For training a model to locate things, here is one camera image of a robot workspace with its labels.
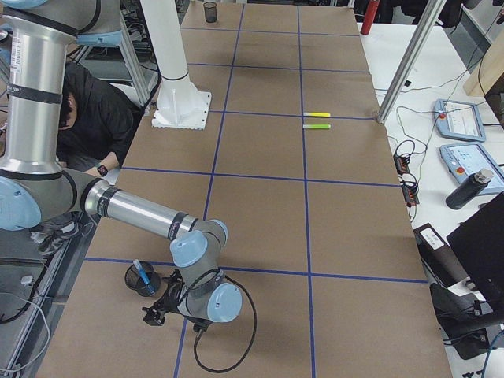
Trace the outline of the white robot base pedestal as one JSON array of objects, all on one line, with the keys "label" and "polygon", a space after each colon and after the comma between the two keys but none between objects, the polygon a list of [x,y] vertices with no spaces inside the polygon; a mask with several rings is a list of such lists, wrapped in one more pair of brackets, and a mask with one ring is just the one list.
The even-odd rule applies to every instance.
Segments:
[{"label": "white robot base pedestal", "polygon": [[202,130],[212,95],[191,82],[174,1],[142,1],[141,7],[161,76],[156,128]]}]

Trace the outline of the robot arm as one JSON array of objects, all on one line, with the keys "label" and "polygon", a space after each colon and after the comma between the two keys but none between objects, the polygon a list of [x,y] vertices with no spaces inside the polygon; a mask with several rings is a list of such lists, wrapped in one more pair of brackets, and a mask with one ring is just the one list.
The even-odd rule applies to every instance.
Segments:
[{"label": "robot arm", "polygon": [[122,39],[117,1],[5,1],[13,30],[6,151],[1,159],[1,227],[18,231],[83,211],[113,218],[168,239],[182,280],[169,302],[149,310],[159,325],[167,312],[213,323],[233,321],[242,295],[217,266],[228,239],[218,220],[199,220],[60,166],[57,130],[67,47],[116,45]]}]

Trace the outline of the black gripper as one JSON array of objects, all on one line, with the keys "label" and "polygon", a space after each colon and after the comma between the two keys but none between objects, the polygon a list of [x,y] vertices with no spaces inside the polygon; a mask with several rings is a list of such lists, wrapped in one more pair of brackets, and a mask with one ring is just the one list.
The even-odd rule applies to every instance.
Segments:
[{"label": "black gripper", "polygon": [[162,326],[167,313],[180,314],[178,306],[181,303],[183,278],[179,271],[174,271],[163,280],[168,284],[164,294],[151,307],[142,308],[142,311],[146,313],[143,321],[150,326]]}]

